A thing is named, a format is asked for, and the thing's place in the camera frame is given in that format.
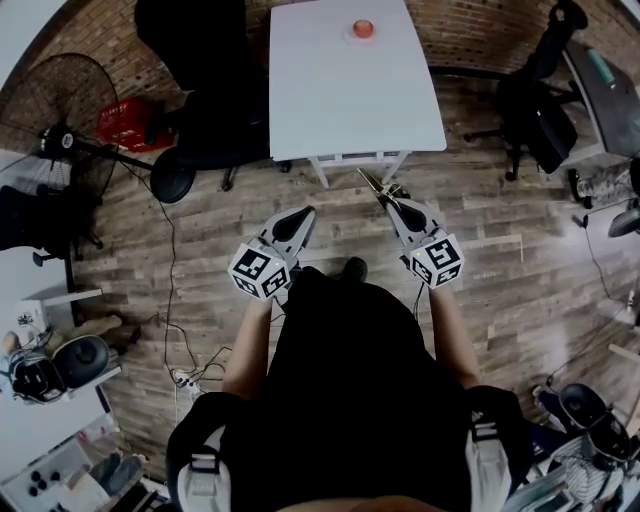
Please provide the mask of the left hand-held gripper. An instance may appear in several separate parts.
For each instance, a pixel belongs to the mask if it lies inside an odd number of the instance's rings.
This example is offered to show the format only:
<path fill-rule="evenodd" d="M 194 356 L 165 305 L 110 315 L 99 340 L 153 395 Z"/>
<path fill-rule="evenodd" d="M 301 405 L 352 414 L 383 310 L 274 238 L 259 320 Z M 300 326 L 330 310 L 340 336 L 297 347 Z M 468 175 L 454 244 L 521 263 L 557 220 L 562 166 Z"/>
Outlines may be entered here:
<path fill-rule="evenodd" d="M 298 255 L 311 237 L 316 223 L 312 206 L 291 208 L 271 216 L 258 234 L 243 243 L 228 267 L 241 292 L 261 301 L 272 299 L 292 283 L 299 267 Z"/>

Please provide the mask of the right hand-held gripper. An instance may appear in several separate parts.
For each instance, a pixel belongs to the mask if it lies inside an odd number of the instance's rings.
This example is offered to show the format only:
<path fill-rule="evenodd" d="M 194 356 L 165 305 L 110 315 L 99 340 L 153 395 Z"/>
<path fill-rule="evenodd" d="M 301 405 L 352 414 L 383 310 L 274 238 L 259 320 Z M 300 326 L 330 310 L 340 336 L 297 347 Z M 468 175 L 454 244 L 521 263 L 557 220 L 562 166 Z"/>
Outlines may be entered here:
<path fill-rule="evenodd" d="M 402 246 L 401 260 L 430 289 L 459 277 L 464 266 L 454 234 L 441 225 L 426 205 L 410 199 L 391 199 L 385 206 Z"/>

